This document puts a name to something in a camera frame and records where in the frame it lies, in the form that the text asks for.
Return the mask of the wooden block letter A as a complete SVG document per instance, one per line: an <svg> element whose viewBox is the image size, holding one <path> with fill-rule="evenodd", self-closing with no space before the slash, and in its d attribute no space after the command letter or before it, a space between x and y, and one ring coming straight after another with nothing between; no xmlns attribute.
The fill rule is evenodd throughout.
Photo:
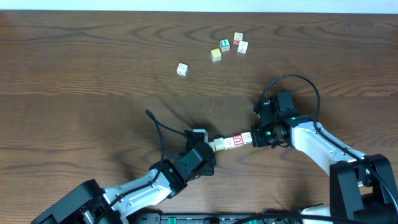
<svg viewBox="0 0 398 224"><path fill-rule="evenodd" d="M224 148L226 150L235 148L234 140L232 137L224 138Z"/></svg>

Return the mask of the wooden block letter I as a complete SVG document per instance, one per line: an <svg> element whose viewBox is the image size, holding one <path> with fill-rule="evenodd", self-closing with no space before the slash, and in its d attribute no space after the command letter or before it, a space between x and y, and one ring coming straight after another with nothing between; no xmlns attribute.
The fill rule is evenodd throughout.
<svg viewBox="0 0 398 224"><path fill-rule="evenodd" d="M212 148L213 152L215 152L215 144L214 144L214 142L208 142L208 145Z"/></svg>

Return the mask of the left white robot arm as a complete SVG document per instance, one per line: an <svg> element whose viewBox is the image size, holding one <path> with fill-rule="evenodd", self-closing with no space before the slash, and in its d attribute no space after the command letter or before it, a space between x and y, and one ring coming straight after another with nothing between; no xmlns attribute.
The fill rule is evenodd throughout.
<svg viewBox="0 0 398 224"><path fill-rule="evenodd" d="M175 162L158 162L126 184L101 188L94 179L87 180L32 223L128 223L128 216L178 195L189 181L212 176L215 164L214 144L199 141Z"/></svg>

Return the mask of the wooden block yellow S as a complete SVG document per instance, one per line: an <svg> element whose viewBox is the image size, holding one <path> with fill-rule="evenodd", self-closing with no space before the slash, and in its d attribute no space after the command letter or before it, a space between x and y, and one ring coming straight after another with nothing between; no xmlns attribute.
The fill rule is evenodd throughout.
<svg viewBox="0 0 398 224"><path fill-rule="evenodd" d="M215 151L222 151L226 149L223 138L214 139L214 144L215 144Z"/></svg>

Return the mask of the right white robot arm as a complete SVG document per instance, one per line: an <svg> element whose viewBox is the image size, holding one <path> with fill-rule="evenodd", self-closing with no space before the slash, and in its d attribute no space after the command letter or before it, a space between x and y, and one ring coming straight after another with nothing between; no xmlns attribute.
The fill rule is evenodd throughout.
<svg viewBox="0 0 398 224"><path fill-rule="evenodd" d="M330 218L330 223L397 223L397 186L391 163L382 154L367 155L344 144L309 116L254 125L255 147L292 147L310 157L329 176L330 203L301 210Z"/></svg>

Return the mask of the wooden block red U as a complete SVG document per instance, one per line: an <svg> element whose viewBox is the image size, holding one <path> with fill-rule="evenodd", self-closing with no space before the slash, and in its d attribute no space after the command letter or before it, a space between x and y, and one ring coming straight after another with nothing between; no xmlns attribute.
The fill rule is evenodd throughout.
<svg viewBox="0 0 398 224"><path fill-rule="evenodd" d="M241 147L244 145L244 140L241 134L233 136L234 147Z"/></svg>

